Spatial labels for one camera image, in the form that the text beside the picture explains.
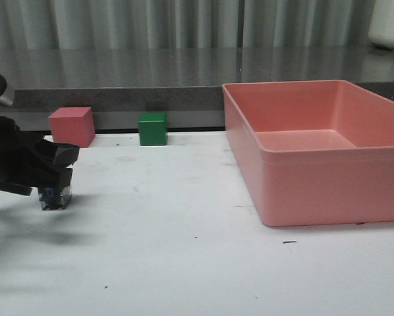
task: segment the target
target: block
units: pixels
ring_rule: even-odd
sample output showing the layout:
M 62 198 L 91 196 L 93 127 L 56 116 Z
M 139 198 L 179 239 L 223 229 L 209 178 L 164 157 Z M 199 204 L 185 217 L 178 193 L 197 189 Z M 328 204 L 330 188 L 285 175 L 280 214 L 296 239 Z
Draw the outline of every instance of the block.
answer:
M 61 107 L 49 116 L 53 141 L 89 147 L 95 130 L 91 107 Z
M 166 113 L 142 113 L 138 121 L 138 132 L 140 146 L 166 145 Z

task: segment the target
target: white curtain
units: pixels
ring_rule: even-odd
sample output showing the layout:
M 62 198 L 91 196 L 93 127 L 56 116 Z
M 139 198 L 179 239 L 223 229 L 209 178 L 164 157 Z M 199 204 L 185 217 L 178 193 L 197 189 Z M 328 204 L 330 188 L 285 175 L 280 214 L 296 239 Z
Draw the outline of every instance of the white curtain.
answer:
M 338 46 L 373 0 L 0 0 L 0 49 Z

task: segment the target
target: gray countertop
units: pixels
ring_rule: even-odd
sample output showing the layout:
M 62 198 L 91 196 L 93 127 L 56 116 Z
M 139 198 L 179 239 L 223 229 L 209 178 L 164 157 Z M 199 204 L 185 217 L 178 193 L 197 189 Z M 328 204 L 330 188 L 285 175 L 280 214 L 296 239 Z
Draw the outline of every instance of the gray countertop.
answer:
M 343 79 L 394 100 L 394 51 L 368 46 L 0 51 L 0 73 L 27 130 L 48 130 L 63 106 L 92 106 L 97 129 L 137 127 L 166 111 L 171 128 L 223 126 L 221 85 Z

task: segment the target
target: pink bin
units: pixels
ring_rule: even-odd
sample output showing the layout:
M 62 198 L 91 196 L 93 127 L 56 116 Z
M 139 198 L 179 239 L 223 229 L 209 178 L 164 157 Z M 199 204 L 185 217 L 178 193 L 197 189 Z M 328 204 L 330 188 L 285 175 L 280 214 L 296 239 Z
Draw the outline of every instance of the pink bin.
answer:
M 394 102 L 341 80 L 223 93 L 227 137 L 264 224 L 394 221 Z

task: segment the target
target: red cube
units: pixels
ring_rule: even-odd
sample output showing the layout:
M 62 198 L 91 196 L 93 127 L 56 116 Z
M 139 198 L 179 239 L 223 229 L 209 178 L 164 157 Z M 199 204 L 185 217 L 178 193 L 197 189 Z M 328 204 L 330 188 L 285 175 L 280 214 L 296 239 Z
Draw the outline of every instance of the red cube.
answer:
M 53 141 L 86 148 L 95 136 L 91 107 L 61 107 L 49 116 Z

